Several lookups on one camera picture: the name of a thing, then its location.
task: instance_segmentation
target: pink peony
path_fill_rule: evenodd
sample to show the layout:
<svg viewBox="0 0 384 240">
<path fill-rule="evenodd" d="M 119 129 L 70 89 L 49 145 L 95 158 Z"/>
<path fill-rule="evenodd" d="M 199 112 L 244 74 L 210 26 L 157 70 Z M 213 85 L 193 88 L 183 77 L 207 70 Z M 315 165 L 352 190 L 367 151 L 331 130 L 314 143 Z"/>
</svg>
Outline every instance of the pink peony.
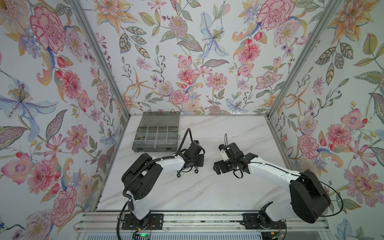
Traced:
<svg viewBox="0 0 384 240">
<path fill-rule="evenodd" d="M 169 21 L 169 28 L 177 37 L 183 37 L 188 32 L 187 22 L 182 17 L 174 17 Z"/>
<path fill-rule="evenodd" d="M 224 76 L 222 73 L 215 73 L 215 75 L 211 75 L 207 78 L 207 83 L 206 85 L 208 87 L 212 87 L 216 91 L 219 91 L 220 89 L 223 89 L 226 84 L 227 84 L 227 77 Z"/>
<path fill-rule="evenodd" d="M 80 78 L 72 71 L 65 71 L 61 77 L 61 87 L 70 99 L 76 99 L 81 91 Z"/>
<path fill-rule="evenodd" d="M 257 16 L 260 29 L 271 30 L 279 27 L 291 16 L 295 5 L 291 0 L 267 0 Z"/>
<path fill-rule="evenodd" d="M 68 131 L 67 134 L 69 137 L 66 137 L 64 141 L 67 143 L 67 149 L 72 149 L 72 154 L 77 154 L 79 153 L 79 148 L 88 146 L 87 129 L 83 128 L 82 124 L 77 127 L 72 126 L 72 131 Z"/>
<path fill-rule="evenodd" d="M 290 19 L 278 27 L 275 31 L 275 37 L 273 39 L 273 44 L 275 46 L 284 44 L 290 41 L 296 34 L 297 30 L 300 28 L 300 22 L 296 19 Z"/>
<path fill-rule="evenodd" d="M 317 127 L 317 120 L 306 117 L 300 122 L 301 131 L 307 135 L 313 135 Z"/>
<path fill-rule="evenodd" d="M 345 147 L 352 141 L 352 132 L 342 124 L 331 124 L 328 127 L 327 137 L 336 147 Z"/>
<path fill-rule="evenodd" d="M 80 108 L 86 112 L 86 109 L 92 106 L 91 101 L 88 97 L 88 94 L 85 90 L 83 90 L 79 96 L 79 104 Z"/>
<path fill-rule="evenodd" d="M 50 210 L 33 213 L 26 224 L 24 239 L 41 240 L 51 231 L 52 216 Z"/>
<path fill-rule="evenodd" d="M 60 227 L 72 215 L 76 197 L 76 190 L 72 186 L 68 186 L 67 190 L 59 192 L 51 211 L 53 225 Z"/>
<path fill-rule="evenodd" d="M 32 177 L 28 178 L 28 185 L 30 192 L 38 194 L 41 191 L 45 191 L 53 182 L 55 177 L 55 165 L 48 160 L 42 160 L 35 164 L 32 168 Z"/>
<path fill-rule="evenodd" d="M 238 59 L 241 63 L 251 63 L 260 56 L 260 47 L 256 43 L 247 44 L 241 49 Z"/>
<path fill-rule="evenodd" d="M 362 203 L 364 197 L 365 204 L 374 207 L 376 202 L 383 203 L 383 195 L 380 192 L 384 190 L 384 185 L 375 181 L 379 179 L 376 174 L 368 174 L 369 168 L 366 165 L 362 168 L 354 166 L 352 172 L 345 169 L 344 178 L 349 181 L 347 195 L 356 197 L 359 203 Z"/>
<path fill-rule="evenodd" d="M 77 31 L 73 28 L 67 28 L 65 33 L 65 43 L 67 49 L 74 55 L 74 57 L 81 61 L 83 58 L 83 43 Z"/>
<path fill-rule="evenodd" d="M 177 77 L 180 79 L 180 81 L 187 83 L 195 78 L 195 71 L 192 70 L 192 68 L 183 68 L 180 70 Z"/>
<path fill-rule="evenodd" d="M 300 151 L 309 159 L 314 159 L 319 155 L 317 149 L 319 145 L 312 136 L 304 134 L 299 138 Z"/>
<path fill-rule="evenodd" d="M 35 7 L 30 17 L 31 28 L 40 45 L 54 52 L 62 51 L 65 45 L 65 31 L 60 18 L 46 7 Z"/>
<path fill-rule="evenodd" d="M 273 85 L 275 82 L 278 82 L 283 77 L 282 74 L 276 74 L 272 71 L 267 71 L 264 73 L 263 76 L 256 78 L 256 88 L 257 89 L 264 89 L 271 85 Z"/>
<path fill-rule="evenodd" d="M 99 83 L 97 86 L 97 97 L 96 99 L 103 103 L 103 106 L 106 107 L 108 105 L 108 84 L 107 81 L 104 79 L 103 83 Z"/>
<path fill-rule="evenodd" d="M 243 75 L 244 77 L 248 77 L 249 74 L 251 73 L 251 70 L 253 69 L 253 66 L 254 66 L 253 63 L 244 64 L 239 68 L 237 72 Z"/>
<path fill-rule="evenodd" d="M 177 90 L 169 95 L 169 100 L 174 104 L 182 104 L 189 100 L 189 93 L 185 90 Z"/>
<path fill-rule="evenodd" d="M 344 123 L 350 129 L 359 129 L 364 127 L 362 122 L 362 115 L 358 108 L 353 109 L 348 114 L 341 118 L 341 122 Z"/>
<path fill-rule="evenodd" d="M 20 159 L 7 163 L 1 168 L 1 172 L 12 179 L 12 182 L 22 184 L 26 176 L 30 173 L 32 167 L 31 159 L 28 154 L 23 154 Z"/>
<path fill-rule="evenodd" d="M 192 59 L 186 56 L 179 56 L 179 68 L 188 68 L 192 63 Z"/>
</svg>

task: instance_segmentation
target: marble tabletop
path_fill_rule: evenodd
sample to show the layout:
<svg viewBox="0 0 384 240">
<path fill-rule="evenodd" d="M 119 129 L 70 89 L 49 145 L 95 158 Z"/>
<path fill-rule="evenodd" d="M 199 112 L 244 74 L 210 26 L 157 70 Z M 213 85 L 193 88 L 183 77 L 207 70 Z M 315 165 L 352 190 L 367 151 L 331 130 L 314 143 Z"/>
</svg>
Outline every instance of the marble tabletop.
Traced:
<svg viewBox="0 0 384 240">
<path fill-rule="evenodd" d="M 132 116 L 119 152 L 107 179 L 97 210 L 121 210 L 126 198 L 121 177 L 143 152 L 133 152 L 132 144 L 141 116 Z M 237 179 L 231 172 L 217 175 L 214 162 L 220 161 L 218 146 L 228 135 L 244 154 L 251 152 L 264 160 L 284 167 L 283 160 L 262 116 L 180 116 L 182 139 L 191 128 L 194 140 L 205 149 L 204 167 L 195 174 L 162 173 L 147 198 L 151 210 L 258 210 L 270 201 L 284 200 L 287 191 L 259 176 L 244 173 Z M 184 148 L 189 147 L 189 137 Z M 169 156 L 171 152 L 149 152 L 150 156 Z"/>
</svg>

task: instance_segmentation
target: pink flower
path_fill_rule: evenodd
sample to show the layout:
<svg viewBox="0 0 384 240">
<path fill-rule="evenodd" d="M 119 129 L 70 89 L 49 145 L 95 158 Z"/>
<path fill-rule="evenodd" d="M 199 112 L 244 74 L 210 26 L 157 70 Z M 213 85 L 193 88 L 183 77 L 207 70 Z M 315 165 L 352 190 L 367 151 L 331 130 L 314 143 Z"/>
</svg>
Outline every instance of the pink flower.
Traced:
<svg viewBox="0 0 384 240">
<path fill-rule="evenodd" d="M 227 77 L 224 76 L 222 73 L 215 73 L 215 75 L 211 75 L 207 78 L 207 83 L 206 85 L 208 87 L 212 87 L 216 91 L 219 91 L 220 89 L 223 89 L 226 84 L 227 84 Z"/>
<path fill-rule="evenodd" d="M 212 72 L 212 69 L 209 69 L 209 70 L 208 70 L 208 67 L 203 67 L 203 66 L 201 66 L 200 69 L 197 69 L 197 68 L 196 68 L 196 71 L 198 72 L 196 75 L 200 75 L 200 74 L 201 74 L 201 76 L 204 77 L 204 74 L 205 74 L 205 73 L 209 73 L 209 74 L 211 74 L 210 72 Z"/>
<path fill-rule="evenodd" d="M 299 138 L 300 151 L 309 159 L 314 159 L 319 155 L 317 149 L 319 145 L 312 136 L 304 134 Z"/>
<path fill-rule="evenodd" d="M 95 36 L 96 36 L 97 41 L 98 41 L 99 43 L 107 43 L 107 42 L 104 42 L 104 40 L 105 40 L 105 37 L 104 37 L 104 36 L 99 37 L 99 33 L 95 33 Z"/>
<path fill-rule="evenodd" d="M 244 79 L 242 79 L 241 81 L 237 81 L 237 88 L 244 90 L 246 88 L 249 88 L 249 85 L 244 81 Z"/>
<path fill-rule="evenodd" d="M 136 60 L 137 62 L 137 66 L 141 69 L 143 68 L 144 70 L 149 70 L 151 68 L 151 65 L 149 65 L 149 63 L 147 63 L 146 61 L 144 61 L 145 59 L 141 59 L 139 58 L 138 60 Z"/>
<path fill-rule="evenodd" d="M 261 23 L 261 29 L 277 28 L 288 20 L 294 7 L 291 0 L 267 0 L 257 16 L 256 23 Z"/>
<path fill-rule="evenodd" d="M 167 3 L 167 2 L 164 2 L 164 1 L 161 1 L 161 0 L 151 0 L 151 1 L 152 2 L 148 3 L 149 6 L 153 6 L 153 7 L 151 7 L 151 9 L 154 9 L 155 7 L 160 9 L 160 5 L 162 6 L 162 5 Z"/>
<path fill-rule="evenodd" d="M 106 107 L 108 105 L 108 84 L 107 81 L 104 79 L 103 83 L 99 83 L 97 86 L 97 97 L 96 99 L 103 103 L 103 106 Z"/>
<path fill-rule="evenodd" d="M 45 191 L 53 182 L 55 177 L 55 165 L 48 160 L 42 160 L 35 164 L 32 168 L 32 177 L 28 178 L 28 185 L 30 192 L 38 194 L 41 191 Z"/>
<path fill-rule="evenodd" d="M 177 77 L 180 79 L 180 81 L 187 83 L 195 78 L 195 71 L 192 70 L 192 68 L 183 68 L 180 70 Z"/>
<path fill-rule="evenodd" d="M 296 35 L 299 28 L 300 22 L 296 19 L 293 18 L 286 21 L 276 29 L 273 44 L 278 46 L 290 41 Z"/>
<path fill-rule="evenodd" d="M 192 59 L 189 59 L 186 56 L 179 56 L 179 68 L 188 68 L 191 63 Z"/>
<path fill-rule="evenodd" d="M 52 216 L 49 210 L 37 211 L 32 214 L 26 224 L 24 231 L 24 239 L 41 240 L 51 230 Z"/>
<path fill-rule="evenodd" d="M 189 100 L 189 93 L 185 90 L 177 90 L 169 95 L 169 100 L 174 104 L 182 104 Z"/>
<path fill-rule="evenodd" d="M 356 197 L 359 203 L 362 203 L 362 198 L 365 199 L 365 204 L 374 207 L 376 202 L 383 203 L 382 192 L 383 184 L 375 182 L 379 179 L 376 174 L 368 175 L 369 168 L 364 165 L 362 168 L 359 166 L 352 167 L 352 172 L 345 169 L 344 178 L 349 181 L 347 184 L 347 195 Z"/>
<path fill-rule="evenodd" d="M 360 156 L 360 159 L 364 163 L 364 165 L 368 166 L 366 164 L 366 162 L 368 162 L 372 166 L 376 165 L 376 163 L 374 161 L 372 161 L 371 159 L 368 158 L 368 157 L 375 157 L 375 154 L 373 154 L 373 153 L 364 153 L 369 148 L 368 145 L 364 145 L 360 149 L 359 148 L 359 141 L 355 141 L 355 147 L 352 147 L 350 144 L 348 144 L 348 147 L 349 147 L 349 149 L 352 152 L 356 153 L 355 155 L 353 155 L 354 159 L 356 159 L 357 157 Z"/>
<path fill-rule="evenodd" d="M 256 85 L 257 89 L 264 89 L 271 85 L 273 85 L 275 82 L 278 82 L 283 77 L 282 74 L 276 74 L 272 71 L 267 71 L 264 73 L 263 76 L 257 77 L 256 82 L 258 83 Z"/>
<path fill-rule="evenodd" d="M 344 115 L 340 120 L 350 129 L 359 129 L 364 127 L 362 115 L 358 108 L 353 109 L 348 114 Z"/>
<path fill-rule="evenodd" d="M 301 131 L 307 135 L 313 135 L 317 127 L 317 120 L 306 117 L 300 122 Z"/>
<path fill-rule="evenodd" d="M 26 180 L 26 176 L 30 173 L 32 167 L 31 159 L 28 154 L 23 154 L 20 159 L 16 159 L 7 163 L 1 168 L 1 172 L 12 179 L 12 182 L 22 184 Z"/>
<path fill-rule="evenodd" d="M 274 68 L 279 68 L 281 66 L 281 57 L 275 58 L 273 60 L 273 67 Z"/>
<path fill-rule="evenodd" d="M 323 82 L 323 77 L 320 77 L 320 78 L 317 78 L 316 80 L 315 80 L 315 82 L 313 83 L 313 92 L 314 92 L 314 94 L 316 95 L 316 94 L 319 94 L 319 95 L 321 95 L 321 91 L 323 90 L 323 88 L 322 88 L 322 86 L 323 86 L 323 84 L 322 84 L 322 82 Z"/>
<path fill-rule="evenodd" d="M 345 147 L 352 141 L 352 132 L 342 124 L 331 124 L 328 127 L 327 137 L 336 147 Z"/>
<path fill-rule="evenodd" d="M 72 126 L 72 131 L 68 131 L 67 134 L 69 137 L 64 138 L 64 142 L 67 143 L 68 150 L 72 149 L 72 155 L 79 153 L 79 148 L 88 146 L 87 129 L 83 128 L 82 124 Z"/>
<path fill-rule="evenodd" d="M 253 69 L 254 64 L 253 63 L 246 63 L 243 64 L 239 70 L 237 71 L 238 73 L 242 74 L 244 77 L 248 77 L 249 74 L 251 73 L 251 70 Z"/>
<path fill-rule="evenodd" d="M 40 45 L 54 53 L 62 51 L 65 45 L 65 31 L 60 18 L 46 7 L 35 7 L 35 15 L 30 17 L 31 28 Z"/>
<path fill-rule="evenodd" d="M 59 192 L 51 211 L 53 225 L 60 227 L 72 215 L 76 197 L 76 190 L 72 186 L 68 186 L 67 190 Z"/>
<path fill-rule="evenodd" d="M 72 71 L 65 71 L 61 77 L 61 87 L 70 99 L 76 99 L 81 91 L 80 78 Z"/>
<path fill-rule="evenodd" d="M 91 110 L 91 118 L 94 122 L 97 122 L 101 119 L 101 111 L 100 110 Z"/>
<path fill-rule="evenodd" d="M 67 49 L 74 55 L 74 57 L 81 61 L 83 58 L 83 43 L 77 31 L 73 28 L 67 28 L 65 33 L 65 43 Z"/>
<path fill-rule="evenodd" d="M 50 143 L 47 143 L 45 146 L 49 149 L 52 149 L 52 150 L 49 150 L 48 152 L 45 152 L 44 153 L 44 157 L 52 154 L 52 157 L 51 157 L 51 160 L 54 159 L 56 157 L 56 153 L 57 152 L 61 152 L 61 149 L 59 149 L 60 145 L 64 142 L 64 139 L 61 140 L 61 137 L 62 135 L 59 134 L 58 138 L 57 138 L 57 141 L 56 141 L 56 137 L 53 136 L 52 137 L 52 143 L 53 144 L 50 144 Z"/>
<path fill-rule="evenodd" d="M 85 90 L 81 91 L 81 94 L 79 95 L 79 104 L 81 110 L 86 112 L 86 109 L 92 106 L 91 101 L 88 97 L 88 94 Z"/>
<path fill-rule="evenodd" d="M 182 37 L 188 32 L 187 22 L 182 17 L 174 17 L 169 21 L 169 28 L 177 37 Z"/>
<path fill-rule="evenodd" d="M 260 47 L 256 43 L 247 44 L 241 49 L 238 60 L 241 63 L 253 62 L 258 56 L 260 56 Z"/>
</svg>

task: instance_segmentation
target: black bracket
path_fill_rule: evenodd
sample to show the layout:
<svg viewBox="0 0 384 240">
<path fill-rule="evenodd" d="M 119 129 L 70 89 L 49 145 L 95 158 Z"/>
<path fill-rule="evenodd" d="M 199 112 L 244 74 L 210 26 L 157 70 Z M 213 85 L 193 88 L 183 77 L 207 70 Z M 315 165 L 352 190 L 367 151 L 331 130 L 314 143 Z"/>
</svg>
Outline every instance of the black bracket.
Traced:
<svg viewBox="0 0 384 240">
<path fill-rule="evenodd" d="M 259 214 L 243 214 L 243 223 L 245 229 L 254 230 L 254 229 L 285 229 L 285 222 L 270 222 L 268 227 L 263 227 L 260 225 Z"/>
<path fill-rule="evenodd" d="M 133 214 L 126 214 L 124 216 L 123 224 L 121 226 L 122 230 L 137 230 L 139 227 L 136 221 L 133 219 Z M 163 218 L 164 214 L 151 214 L 149 216 L 149 221 L 152 222 L 152 230 L 162 230 L 163 229 Z"/>
</svg>

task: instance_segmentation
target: wall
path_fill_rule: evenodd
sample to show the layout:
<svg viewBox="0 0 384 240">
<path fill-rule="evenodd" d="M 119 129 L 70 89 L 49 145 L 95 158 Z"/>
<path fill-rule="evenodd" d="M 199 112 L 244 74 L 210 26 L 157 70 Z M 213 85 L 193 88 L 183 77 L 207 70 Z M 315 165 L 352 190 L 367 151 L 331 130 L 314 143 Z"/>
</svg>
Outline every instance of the wall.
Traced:
<svg viewBox="0 0 384 240">
<path fill-rule="evenodd" d="M 0 1 L 0 239 L 71 239 L 117 151 L 120 113 L 68 3 Z"/>
<path fill-rule="evenodd" d="M 131 113 L 265 113 L 325 0 L 82 1 Z"/>
<path fill-rule="evenodd" d="M 340 192 L 338 239 L 381 239 L 384 183 L 383 1 L 346 0 L 330 19 L 272 122 L 299 171 Z M 341 207 L 332 202 L 325 215 Z"/>
</svg>

